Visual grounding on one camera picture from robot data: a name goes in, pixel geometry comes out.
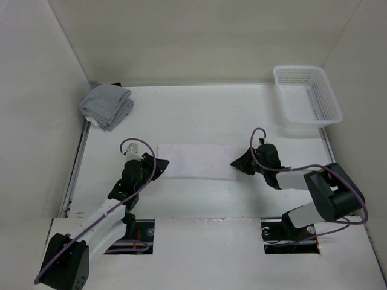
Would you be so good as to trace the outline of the white tank top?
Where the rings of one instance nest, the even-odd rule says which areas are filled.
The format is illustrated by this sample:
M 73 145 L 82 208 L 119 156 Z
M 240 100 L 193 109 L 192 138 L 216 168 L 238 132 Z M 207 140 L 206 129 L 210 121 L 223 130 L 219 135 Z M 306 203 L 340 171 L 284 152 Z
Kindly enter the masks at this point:
M 215 144 L 160 144 L 158 158 L 168 160 L 163 176 L 169 179 L 208 179 L 235 181 L 236 170 L 230 163 L 242 149 Z

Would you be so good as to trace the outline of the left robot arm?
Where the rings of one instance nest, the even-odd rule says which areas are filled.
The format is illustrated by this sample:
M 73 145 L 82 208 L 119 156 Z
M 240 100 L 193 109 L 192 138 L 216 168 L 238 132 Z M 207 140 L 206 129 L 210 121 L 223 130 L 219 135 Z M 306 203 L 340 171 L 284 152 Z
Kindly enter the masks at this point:
M 90 266 L 119 239 L 135 236 L 135 216 L 131 214 L 139 192 L 159 178 L 169 165 L 148 153 L 126 156 L 120 179 L 103 204 L 73 232 L 56 233 L 49 240 L 34 284 L 52 289 L 82 289 Z

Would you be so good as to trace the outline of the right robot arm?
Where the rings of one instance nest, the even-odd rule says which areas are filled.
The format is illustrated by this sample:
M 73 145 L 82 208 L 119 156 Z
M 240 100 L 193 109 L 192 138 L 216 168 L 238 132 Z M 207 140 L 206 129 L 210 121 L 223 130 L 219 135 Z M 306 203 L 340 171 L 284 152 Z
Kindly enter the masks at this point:
M 266 242 L 292 244 L 318 237 L 313 225 L 333 222 L 351 225 L 346 216 L 362 210 L 362 223 L 368 220 L 368 210 L 362 192 L 338 163 L 326 166 L 313 164 L 301 168 L 284 167 L 278 151 L 272 144 L 262 143 L 249 148 L 240 158 L 230 164 L 246 175 L 256 173 L 264 177 L 267 185 L 276 190 L 305 190 L 312 201 L 294 208 L 281 217 L 279 222 L 266 222 L 262 226 L 262 238 Z

